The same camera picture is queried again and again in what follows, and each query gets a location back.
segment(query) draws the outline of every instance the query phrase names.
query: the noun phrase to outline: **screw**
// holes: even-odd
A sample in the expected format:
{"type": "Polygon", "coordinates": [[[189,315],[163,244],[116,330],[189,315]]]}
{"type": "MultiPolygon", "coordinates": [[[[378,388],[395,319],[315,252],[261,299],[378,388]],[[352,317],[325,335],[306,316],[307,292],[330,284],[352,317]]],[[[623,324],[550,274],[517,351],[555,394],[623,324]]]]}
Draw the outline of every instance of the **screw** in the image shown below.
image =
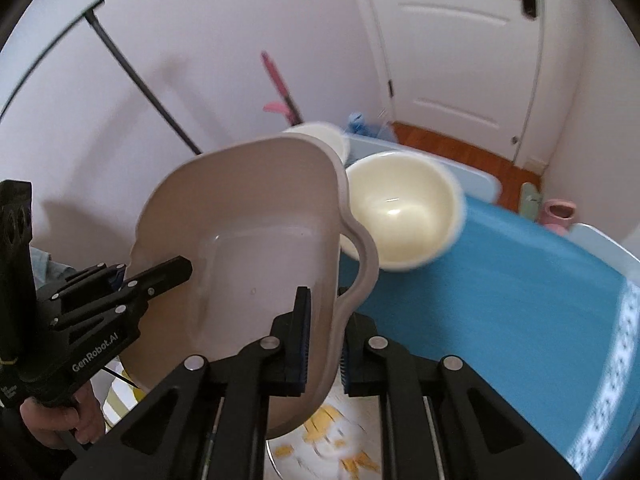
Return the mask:
{"type": "Polygon", "coordinates": [[[268,335],[260,340],[260,346],[265,350],[273,350],[280,346],[280,340],[274,335],[268,335]]]}
{"type": "Polygon", "coordinates": [[[192,372],[200,370],[204,366],[204,358],[201,355],[192,355],[184,360],[184,367],[192,372]]]}
{"type": "Polygon", "coordinates": [[[387,341],[381,335],[375,335],[369,338],[369,346],[374,350],[382,350],[389,345],[389,341],[387,341]]]}
{"type": "Polygon", "coordinates": [[[442,360],[442,364],[447,370],[451,370],[452,372],[457,372],[462,368],[463,362],[458,356],[449,355],[442,360]]]}

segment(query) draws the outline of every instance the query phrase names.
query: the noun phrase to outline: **blue table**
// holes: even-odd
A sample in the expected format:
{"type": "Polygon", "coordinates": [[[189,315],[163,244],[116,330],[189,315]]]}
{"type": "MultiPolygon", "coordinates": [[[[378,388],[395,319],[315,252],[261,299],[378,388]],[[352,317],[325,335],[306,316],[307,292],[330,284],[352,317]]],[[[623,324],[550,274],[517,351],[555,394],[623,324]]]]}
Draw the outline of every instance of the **blue table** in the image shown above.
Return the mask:
{"type": "MultiPolygon", "coordinates": [[[[412,272],[381,272],[360,312],[413,354],[462,357],[596,479],[634,429],[638,288],[539,225],[473,198],[467,206],[447,254],[412,272]],[[626,365],[610,362],[620,351],[626,365]]],[[[343,255],[340,285],[357,268],[343,255]]]]}

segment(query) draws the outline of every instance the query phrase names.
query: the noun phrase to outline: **door panel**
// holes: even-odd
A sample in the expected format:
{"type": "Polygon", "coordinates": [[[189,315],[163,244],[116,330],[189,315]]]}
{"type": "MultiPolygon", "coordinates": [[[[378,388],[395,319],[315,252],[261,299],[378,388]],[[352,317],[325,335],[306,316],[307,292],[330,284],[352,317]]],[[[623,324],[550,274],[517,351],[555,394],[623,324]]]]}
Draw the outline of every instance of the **door panel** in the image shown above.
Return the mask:
{"type": "Polygon", "coordinates": [[[532,98],[540,20],[522,0],[372,0],[396,118],[513,158],[532,98]]]}

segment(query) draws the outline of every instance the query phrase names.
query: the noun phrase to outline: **wooden floor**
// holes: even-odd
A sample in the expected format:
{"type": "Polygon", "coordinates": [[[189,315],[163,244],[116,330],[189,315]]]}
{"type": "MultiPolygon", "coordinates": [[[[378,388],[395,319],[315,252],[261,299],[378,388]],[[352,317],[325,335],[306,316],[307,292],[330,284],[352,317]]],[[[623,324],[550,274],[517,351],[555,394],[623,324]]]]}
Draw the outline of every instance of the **wooden floor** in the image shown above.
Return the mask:
{"type": "Polygon", "coordinates": [[[518,211],[520,186],[525,182],[531,182],[540,188],[539,176],[516,168],[510,160],[501,156],[416,126],[395,123],[394,129],[401,144],[450,158],[495,176],[502,183],[502,194],[498,200],[498,205],[502,207],[518,211]]]}

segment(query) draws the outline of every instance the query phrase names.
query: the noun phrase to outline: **person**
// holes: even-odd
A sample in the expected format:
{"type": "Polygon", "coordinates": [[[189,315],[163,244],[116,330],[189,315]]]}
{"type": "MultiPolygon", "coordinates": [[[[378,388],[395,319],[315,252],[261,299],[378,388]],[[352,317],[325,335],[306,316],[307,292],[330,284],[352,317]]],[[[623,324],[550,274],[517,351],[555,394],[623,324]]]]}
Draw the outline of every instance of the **person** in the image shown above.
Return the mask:
{"type": "MultiPolygon", "coordinates": [[[[36,288],[75,272],[31,248],[36,288]]],[[[57,480],[75,460],[57,431],[74,431],[80,444],[95,443],[105,433],[100,403],[90,382],[75,394],[75,407],[47,408],[30,397],[19,409],[0,413],[0,478],[57,480]]]]}

